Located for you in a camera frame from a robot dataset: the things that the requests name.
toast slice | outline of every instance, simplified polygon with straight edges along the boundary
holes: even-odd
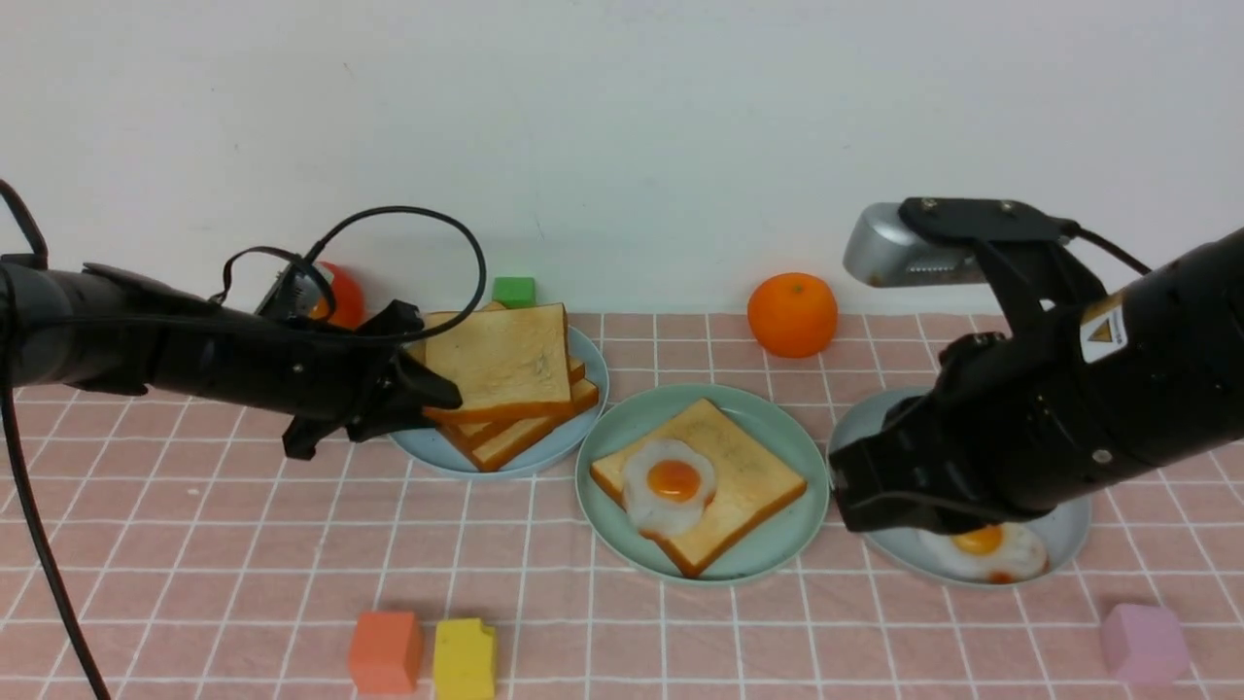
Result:
[[[428,313],[434,327],[455,313]],[[573,417],[562,303],[476,311],[448,332],[424,341],[423,364],[453,382],[463,405],[424,409],[449,425]]]
[[[463,443],[462,431],[458,430],[458,426],[443,425],[437,430],[463,456],[470,460],[475,465],[475,469],[481,472],[495,472],[536,443],[549,438],[549,434],[557,430],[557,426],[569,423],[585,412],[590,412],[601,398],[600,389],[586,379],[575,383],[573,394],[572,415],[567,418],[546,417],[541,419],[526,419],[508,424],[505,430],[480,445],[471,446]]]
[[[629,446],[592,463],[592,481],[618,507],[626,507],[623,467],[652,440],[680,440],[717,472],[717,495],[695,527],[674,538],[652,538],[687,578],[699,578],[730,547],[807,491],[804,477],[712,402],[700,399]]]
[[[501,305],[500,301],[489,301],[488,303],[484,303],[483,306],[480,306],[479,308],[475,308],[471,312],[474,313],[474,312],[479,312],[479,311],[500,311],[500,310],[504,310],[504,308],[505,308],[505,306]],[[428,313],[423,318],[423,326],[425,328],[430,328],[433,326],[438,326],[438,325],[448,321],[449,318],[452,318],[452,317],[454,317],[457,315],[458,315],[458,311],[453,311],[453,312],[449,312],[449,311],[437,311],[434,313]],[[409,343],[409,344],[406,346],[406,352],[412,358],[414,358],[415,361],[418,361],[419,364],[423,364],[423,362],[427,359],[427,352],[425,352],[425,349],[427,349],[425,348],[425,343],[427,342],[428,342],[427,339],[415,339],[414,342],[412,342],[412,343]]]
[[[570,384],[571,392],[573,392],[573,384],[585,379],[587,377],[587,366],[583,364],[578,358],[570,359]],[[496,438],[505,433],[515,421],[494,421],[490,424],[466,424],[466,425],[448,425],[443,424],[442,428],[445,430],[453,430],[458,433],[458,438],[462,443],[460,445],[469,445],[471,449],[478,448],[489,440]]]

orange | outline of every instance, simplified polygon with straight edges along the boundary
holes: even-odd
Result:
[[[825,280],[804,272],[766,279],[748,300],[748,325],[779,358],[810,358],[838,328],[838,302]]]

egg yolk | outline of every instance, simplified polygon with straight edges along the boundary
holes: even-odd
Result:
[[[648,471],[648,489],[657,496],[685,504],[699,492],[699,472],[682,460],[662,460]]]
[[[950,538],[950,542],[954,542],[955,547],[968,555],[978,557],[993,555],[1003,545],[1003,528],[998,526],[984,527],[975,532],[957,535]]]

green block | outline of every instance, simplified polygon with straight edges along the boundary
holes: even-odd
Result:
[[[536,305],[536,280],[530,276],[499,276],[493,280],[493,300],[506,308]]]

pink block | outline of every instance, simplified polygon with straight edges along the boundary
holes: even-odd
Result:
[[[1127,684],[1169,684],[1192,663],[1179,619],[1151,606],[1116,606],[1101,625],[1101,648],[1110,674]]]

